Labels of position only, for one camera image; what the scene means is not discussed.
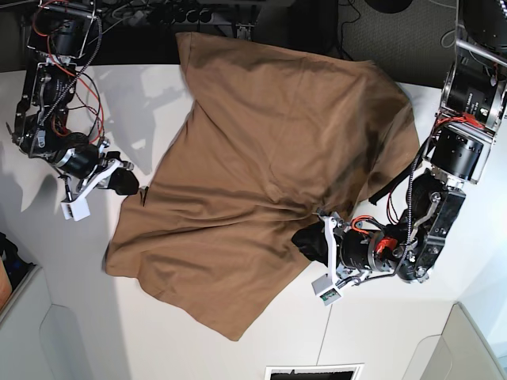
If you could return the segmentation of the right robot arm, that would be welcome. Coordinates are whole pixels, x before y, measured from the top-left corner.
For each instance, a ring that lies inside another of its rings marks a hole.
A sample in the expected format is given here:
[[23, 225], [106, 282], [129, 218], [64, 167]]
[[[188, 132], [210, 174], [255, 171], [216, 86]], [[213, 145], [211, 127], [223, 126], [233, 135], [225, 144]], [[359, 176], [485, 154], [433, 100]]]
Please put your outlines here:
[[28, 158], [47, 162], [63, 180], [67, 202], [95, 188], [119, 196], [137, 193], [134, 165], [110, 151], [104, 109], [89, 107], [88, 132], [67, 127], [69, 104], [83, 84], [99, 98], [86, 69], [101, 46], [103, 28], [97, 1], [41, 1], [32, 16], [27, 47], [34, 56], [26, 69], [22, 97], [9, 133]]

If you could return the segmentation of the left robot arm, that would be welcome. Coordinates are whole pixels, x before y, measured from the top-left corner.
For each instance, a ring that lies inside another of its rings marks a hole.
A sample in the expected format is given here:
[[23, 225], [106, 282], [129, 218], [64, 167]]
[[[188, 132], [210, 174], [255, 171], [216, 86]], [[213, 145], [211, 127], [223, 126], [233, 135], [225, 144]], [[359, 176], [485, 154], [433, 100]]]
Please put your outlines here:
[[482, 175], [506, 112], [506, 4], [460, 1], [456, 8], [455, 62], [429, 137], [370, 198], [390, 199], [407, 181], [400, 219], [382, 224], [365, 215], [347, 222], [337, 213], [320, 213], [319, 222], [292, 239], [307, 258], [326, 266], [312, 284], [324, 299], [385, 277], [426, 281], [463, 206], [464, 184]]

